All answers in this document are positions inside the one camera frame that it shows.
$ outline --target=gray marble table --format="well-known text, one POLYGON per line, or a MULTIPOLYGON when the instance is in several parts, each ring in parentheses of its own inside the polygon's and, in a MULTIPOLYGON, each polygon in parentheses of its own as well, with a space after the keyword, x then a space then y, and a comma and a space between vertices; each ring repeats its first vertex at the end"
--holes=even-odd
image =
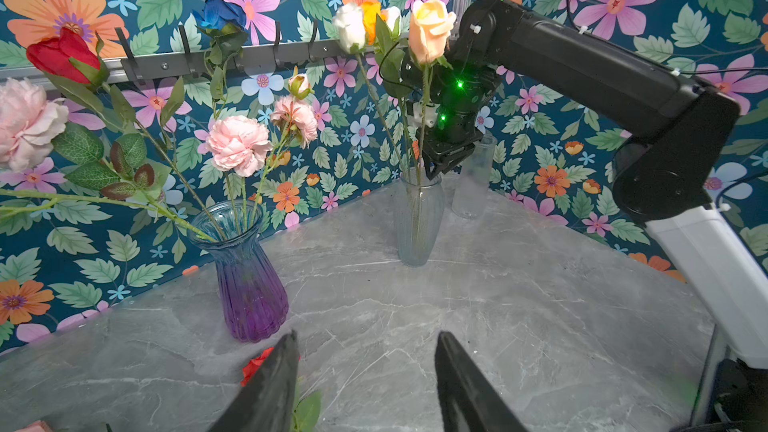
MULTIPOLYGON (((450 204, 455 177, 445 180, 450 204)), ((400 264, 392 186, 266 240, 316 430, 442 430, 433 356, 452 331, 531 431, 663 431, 690 412, 712 331, 684 284, 488 192, 449 208, 429 263, 400 264)), ((206 430, 248 359, 211 266, 0 358, 0 431, 206 430)))

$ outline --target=vase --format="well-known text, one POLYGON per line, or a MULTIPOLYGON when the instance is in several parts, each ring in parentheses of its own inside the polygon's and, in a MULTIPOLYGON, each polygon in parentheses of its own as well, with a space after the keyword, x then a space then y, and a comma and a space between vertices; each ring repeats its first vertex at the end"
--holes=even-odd
MULTIPOLYGON (((259 244, 261 209, 243 200, 219 202, 208 211, 224 231, 224 240, 209 242, 190 234, 193 244, 211 254, 216 263, 224 320, 232 336, 257 342, 280 328, 288 315, 288 296, 274 267, 259 244)), ((206 213, 195 216, 192 225, 221 238, 206 213)))
POLYGON ((472 219, 482 216, 485 211, 495 148, 496 138, 488 131, 475 142, 472 155, 462 162, 462 173, 458 177, 452 203, 457 216, 472 219))
POLYGON ((440 175, 426 176, 424 168, 403 172, 395 190, 397 251, 403 264, 427 264, 440 230, 446 197, 440 175))

